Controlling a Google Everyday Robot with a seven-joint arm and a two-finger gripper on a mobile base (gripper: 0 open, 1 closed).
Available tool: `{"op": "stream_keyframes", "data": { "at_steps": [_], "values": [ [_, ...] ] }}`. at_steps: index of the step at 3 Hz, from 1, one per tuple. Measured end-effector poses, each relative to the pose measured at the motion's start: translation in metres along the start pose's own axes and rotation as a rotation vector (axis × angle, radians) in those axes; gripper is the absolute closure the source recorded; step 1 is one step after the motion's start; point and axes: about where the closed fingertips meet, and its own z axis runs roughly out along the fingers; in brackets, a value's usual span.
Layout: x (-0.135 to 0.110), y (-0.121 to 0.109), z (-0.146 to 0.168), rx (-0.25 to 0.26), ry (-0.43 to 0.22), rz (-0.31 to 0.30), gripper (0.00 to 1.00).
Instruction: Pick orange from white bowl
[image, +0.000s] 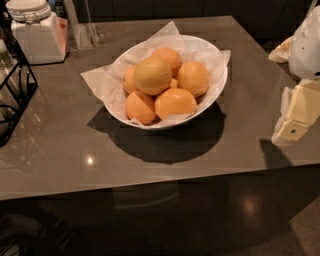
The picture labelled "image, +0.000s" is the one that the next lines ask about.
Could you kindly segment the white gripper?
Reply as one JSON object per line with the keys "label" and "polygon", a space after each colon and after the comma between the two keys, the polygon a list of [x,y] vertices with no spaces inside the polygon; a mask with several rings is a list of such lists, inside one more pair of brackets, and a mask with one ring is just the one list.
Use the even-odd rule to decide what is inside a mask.
{"label": "white gripper", "polygon": [[320,6],[307,15],[293,37],[271,51],[268,59],[288,62],[290,72],[302,78],[294,88],[284,88],[281,116],[272,135],[273,144],[287,146],[301,139],[320,117]]}

